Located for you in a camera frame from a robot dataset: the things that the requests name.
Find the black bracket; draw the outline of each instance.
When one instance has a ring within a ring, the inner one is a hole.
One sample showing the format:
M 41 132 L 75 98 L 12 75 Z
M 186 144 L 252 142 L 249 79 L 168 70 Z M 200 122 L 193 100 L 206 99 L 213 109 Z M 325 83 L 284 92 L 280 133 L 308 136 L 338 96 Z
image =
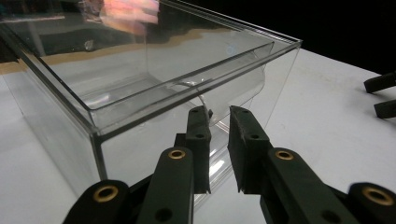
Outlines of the black bracket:
M 348 195 L 325 185 L 296 152 L 273 148 L 253 114 L 231 107 L 228 145 L 238 188 L 262 196 L 269 224 L 394 223 L 396 195 L 370 183 Z
M 387 73 L 380 77 L 373 77 L 364 82 L 368 93 L 382 91 L 396 86 L 396 71 Z M 386 101 L 374 105 L 375 113 L 380 119 L 391 119 L 396 117 L 396 100 Z

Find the screw hole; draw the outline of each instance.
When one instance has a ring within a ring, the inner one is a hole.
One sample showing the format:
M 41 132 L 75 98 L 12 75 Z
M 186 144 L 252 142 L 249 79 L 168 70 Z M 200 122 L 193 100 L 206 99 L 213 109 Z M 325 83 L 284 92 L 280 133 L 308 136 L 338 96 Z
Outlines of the screw hole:
M 294 159 L 294 156 L 287 151 L 277 151 L 276 156 L 284 161 L 291 161 Z
M 335 214 L 332 211 L 326 210 L 323 211 L 321 216 L 328 222 L 330 223 L 340 223 L 341 222 L 341 218 L 339 216 L 337 216 L 337 214 Z
M 93 194 L 93 199 L 99 203 L 106 203 L 113 200 L 118 193 L 119 189 L 117 189 L 115 186 L 103 186 L 96 190 L 96 192 Z
M 155 219 L 160 222 L 165 222 L 172 218 L 172 211 L 169 208 L 163 208 L 155 213 Z
M 186 153 L 182 150 L 173 150 L 169 152 L 168 156 L 174 160 L 180 160 L 181 158 L 186 156 Z
M 385 206 L 394 205 L 393 199 L 383 190 L 366 187 L 363 190 L 363 195 L 374 203 Z

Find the transparent plastic container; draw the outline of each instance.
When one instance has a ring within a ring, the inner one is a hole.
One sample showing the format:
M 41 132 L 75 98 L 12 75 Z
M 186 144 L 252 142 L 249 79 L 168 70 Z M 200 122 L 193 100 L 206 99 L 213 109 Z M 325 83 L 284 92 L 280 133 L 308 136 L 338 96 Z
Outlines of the transparent plastic container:
M 232 171 L 229 106 L 249 108 L 263 94 L 259 116 L 268 120 L 301 46 L 180 1 L 161 1 L 158 18 L 143 36 L 86 22 L 77 11 L 0 24 L 20 68 L 5 80 L 77 196 L 100 179 L 132 185 L 152 174 L 198 105 L 213 112 L 216 189 Z

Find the black background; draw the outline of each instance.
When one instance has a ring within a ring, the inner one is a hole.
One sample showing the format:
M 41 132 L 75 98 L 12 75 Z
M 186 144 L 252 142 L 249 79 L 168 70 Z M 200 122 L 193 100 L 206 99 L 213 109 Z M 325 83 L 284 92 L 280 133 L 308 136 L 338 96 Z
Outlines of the black background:
M 187 0 L 303 40 L 303 49 L 379 74 L 396 69 L 396 0 Z

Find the white surface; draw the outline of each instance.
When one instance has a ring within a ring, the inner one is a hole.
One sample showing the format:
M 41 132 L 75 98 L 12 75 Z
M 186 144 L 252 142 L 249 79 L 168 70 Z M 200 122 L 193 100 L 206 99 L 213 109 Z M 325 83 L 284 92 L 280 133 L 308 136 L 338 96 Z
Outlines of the white surface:
M 301 50 L 266 131 L 275 147 L 298 152 L 328 185 L 347 191 L 373 182 L 396 192 L 396 120 L 374 104 L 395 88 L 368 94 L 377 74 Z M 35 139 L 0 76 L 0 223 L 61 223 L 75 197 Z M 260 120 L 260 95 L 252 112 Z M 238 194 L 231 176 L 196 211 L 194 223 L 264 223 L 258 196 Z

